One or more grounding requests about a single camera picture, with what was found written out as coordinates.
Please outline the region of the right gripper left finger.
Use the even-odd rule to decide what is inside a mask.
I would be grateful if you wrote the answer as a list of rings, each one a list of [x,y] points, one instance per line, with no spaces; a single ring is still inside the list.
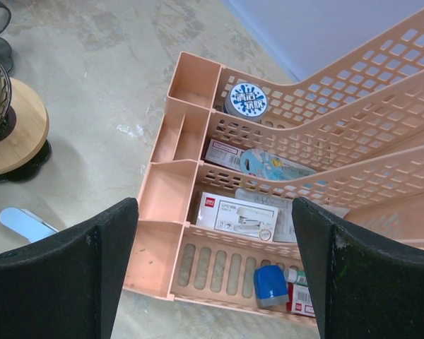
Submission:
[[[110,338],[139,219],[125,198],[0,254],[0,338]]]

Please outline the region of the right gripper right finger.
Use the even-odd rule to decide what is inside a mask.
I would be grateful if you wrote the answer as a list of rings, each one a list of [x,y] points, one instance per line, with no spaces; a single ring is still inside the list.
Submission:
[[[424,250],[306,198],[293,223],[321,338],[424,338]]]

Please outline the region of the wooden ring dripper stand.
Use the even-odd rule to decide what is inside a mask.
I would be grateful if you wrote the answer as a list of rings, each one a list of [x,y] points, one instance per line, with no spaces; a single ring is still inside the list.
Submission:
[[[0,140],[0,174],[28,163],[42,149],[49,133],[49,115],[40,96],[27,84],[11,79],[12,131]]]

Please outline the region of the white red staples box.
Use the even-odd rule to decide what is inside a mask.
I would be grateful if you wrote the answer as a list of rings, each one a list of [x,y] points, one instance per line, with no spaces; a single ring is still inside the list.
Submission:
[[[288,283],[288,296],[287,311],[293,314],[315,317],[308,287]]]

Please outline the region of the glue stick green label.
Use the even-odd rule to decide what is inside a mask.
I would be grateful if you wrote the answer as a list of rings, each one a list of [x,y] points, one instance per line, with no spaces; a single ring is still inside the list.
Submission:
[[[308,286],[305,272],[302,270],[296,270],[294,268],[286,268],[284,270],[284,277],[287,283],[294,285]]]

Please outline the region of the small blue stapler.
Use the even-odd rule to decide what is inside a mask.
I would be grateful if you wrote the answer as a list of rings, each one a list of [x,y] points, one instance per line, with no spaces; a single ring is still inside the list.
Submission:
[[[5,208],[0,212],[0,223],[26,238],[30,243],[40,241],[58,232],[29,210],[15,207]]]

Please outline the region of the blue stamp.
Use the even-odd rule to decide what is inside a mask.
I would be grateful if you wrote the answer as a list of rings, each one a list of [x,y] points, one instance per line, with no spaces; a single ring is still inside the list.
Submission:
[[[260,308],[286,305],[289,302],[288,285],[283,271],[277,265],[266,265],[255,269],[254,290]]]

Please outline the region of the white stapler box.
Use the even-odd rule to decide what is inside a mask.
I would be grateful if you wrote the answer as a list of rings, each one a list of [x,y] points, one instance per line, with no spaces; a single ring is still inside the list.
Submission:
[[[278,208],[201,191],[196,206],[198,227],[272,242]]]

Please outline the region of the peach plastic desk organizer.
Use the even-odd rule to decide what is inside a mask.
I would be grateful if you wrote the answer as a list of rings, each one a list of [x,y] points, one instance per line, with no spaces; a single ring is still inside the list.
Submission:
[[[260,123],[224,112],[239,83],[266,94]],[[240,158],[253,148],[317,173],[290,181],[250,176]],[[179,56],[139,192],[124,288],[315,327],[312,318],[284,306],[260,309],[243,294],[248,260],[298,267],[297,245],[195,225],[200,191],[238,189],[346,208],[349,221],[424,249],[424,8],[292,85]]]

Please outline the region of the light blue scissors pack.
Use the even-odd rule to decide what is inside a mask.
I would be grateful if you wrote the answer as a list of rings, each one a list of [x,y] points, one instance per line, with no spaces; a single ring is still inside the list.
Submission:
[[[243,152],[240,166],[245,174],[271,181],[290,181],[317,173],[314,169],[256,148]]]

